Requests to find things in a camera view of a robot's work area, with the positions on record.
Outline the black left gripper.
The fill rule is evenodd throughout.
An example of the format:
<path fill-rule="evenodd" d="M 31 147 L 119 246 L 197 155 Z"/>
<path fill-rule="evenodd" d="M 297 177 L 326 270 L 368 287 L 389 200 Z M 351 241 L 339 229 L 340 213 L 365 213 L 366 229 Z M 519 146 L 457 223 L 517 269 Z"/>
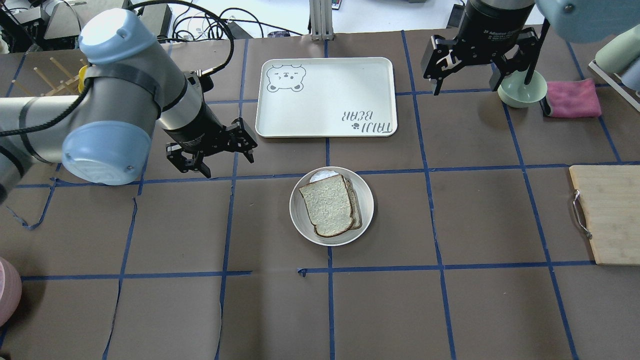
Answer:
<path fill-rule="evenodd" d="M 241 153 L 250 164 L 255 162 L 256 135 L 242 117 L 228 126 L 214 118 L 198 117 L 180 129 L 167 129 L 166 134 L 172 139 L 166 143 L 166 158 L 181 173 L 194 171 L 210 179 L 204 159 L 222 152 Z"/>

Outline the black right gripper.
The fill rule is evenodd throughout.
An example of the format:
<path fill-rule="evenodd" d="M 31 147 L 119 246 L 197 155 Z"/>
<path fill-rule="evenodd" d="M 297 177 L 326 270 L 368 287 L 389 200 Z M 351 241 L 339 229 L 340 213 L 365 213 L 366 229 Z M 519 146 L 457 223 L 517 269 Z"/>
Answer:
<path fill-rule="evenodd" d="M 430 37 L 421 61 L 422 76 L 432 85 L 432 93 L 441 93 L 444 80 L 467 66 L 494 64 L 489 84 L 499 88 L 515 72 L 526 71 L 529 85 L 551 27 L 544 19 L 540 34 L 525 27 L 530 10 L 464 10 L 454 39 L 438 34 Z"/>

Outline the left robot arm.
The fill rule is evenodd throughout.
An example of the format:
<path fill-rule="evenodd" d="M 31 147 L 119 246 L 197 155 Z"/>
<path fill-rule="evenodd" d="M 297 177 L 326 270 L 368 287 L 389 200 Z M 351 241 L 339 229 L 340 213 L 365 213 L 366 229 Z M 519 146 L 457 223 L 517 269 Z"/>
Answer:
<path fill-rule="evenodd" d="M 242 118 L 223 125 L 204 94 L 207 70 L 182 71 L 134 11 L 99 13 L 81 30 L 78 47 L 88 66 L 78 95 L 1 100 L 1 200 L 37 162 L 60 163 L 90 183 L 127 185 L 150 155 L 154 128 L 169 135 L 166 158 L 181 173 L 211 177 L 204 158 L 229 152 L 254 162 L 256 136 Z"/>

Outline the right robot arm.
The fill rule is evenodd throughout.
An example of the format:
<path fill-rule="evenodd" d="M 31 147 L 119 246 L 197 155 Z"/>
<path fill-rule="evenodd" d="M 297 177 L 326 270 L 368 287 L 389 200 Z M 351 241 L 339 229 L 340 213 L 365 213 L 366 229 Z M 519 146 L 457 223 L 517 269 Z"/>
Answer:
<path fill-rule="evenodd" d="M 638 25 L 639 9 L 637 0 L 468 0 L 455 37 L 430 37 L 422 77 L 434 95 L 448 76 L 470 66 L 494 66 L 494 92 L 518 72 L 529 84 L 551 28 L 570 43 L 594 43 Z"/>

